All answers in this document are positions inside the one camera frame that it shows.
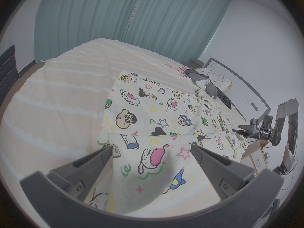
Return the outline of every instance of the mattress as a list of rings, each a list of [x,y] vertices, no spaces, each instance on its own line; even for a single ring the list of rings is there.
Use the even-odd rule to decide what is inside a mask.
[[[20,179],[36,170],[46,174],[100,148],[104,106],[122,71],[194,93],[197,86],[165,64],[181,66],[155,52],[100,38],[48,60],[14,95],[0,125],[0,169],[17,202],[39,226],[47,224],[27,200]],[[234,128],[246,124],[235,108],[212,100]],[[211,185],[200,198],[202,208],[218,202]],[[191,203],[185,206],[190,212]]]

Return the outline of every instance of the brown floor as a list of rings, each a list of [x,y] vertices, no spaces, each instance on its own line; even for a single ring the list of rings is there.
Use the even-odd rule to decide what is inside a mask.
[[[7,93],[2,105],[0,106],[0,121],[6,107],[10,103],[14,94],[23,86],[25,81],[36,72],[37,69],[44,66],[44,62],[39,62],[32,66],[21,78],[19,78]],[[12,201],[11,197],[6,192],[4,185],[0,182],[0,227],[30,227],[32,226],[27,218],[21,213],[16,204]]]

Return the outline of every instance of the white pillow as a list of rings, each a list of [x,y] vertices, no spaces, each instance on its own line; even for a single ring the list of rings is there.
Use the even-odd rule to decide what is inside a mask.
[[[199,74],[204,74],[210,77],[211,82],[218,87],[222,92],[224,92],[227,89],[230,89],[232,87],[232,82],[230,79],[218,74],[214,70],[208,68],[208,67],[200,67],[197,68],[196,71]]]

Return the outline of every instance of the blue star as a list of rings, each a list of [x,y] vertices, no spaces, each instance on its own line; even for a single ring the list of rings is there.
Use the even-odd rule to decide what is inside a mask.
[[[158,125],[161,125],[162,128],[169,127],[169,125],[166,123],[166,119],[164,119],[164,120],[158,119],[158,120],[159,120]]]

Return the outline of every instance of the blanket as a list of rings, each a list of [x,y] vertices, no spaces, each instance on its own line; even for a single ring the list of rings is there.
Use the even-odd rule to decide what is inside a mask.
[[[243,154],[248,144],[201,91],[194,95],[136,73],[120,74],[98,137],[99,144],[113,145],[113,156],[91,206],[118,214],[171,207],[204,188],[206,176],[191,144],[230,159]],[[170,202],[151,205],[164,198]]]

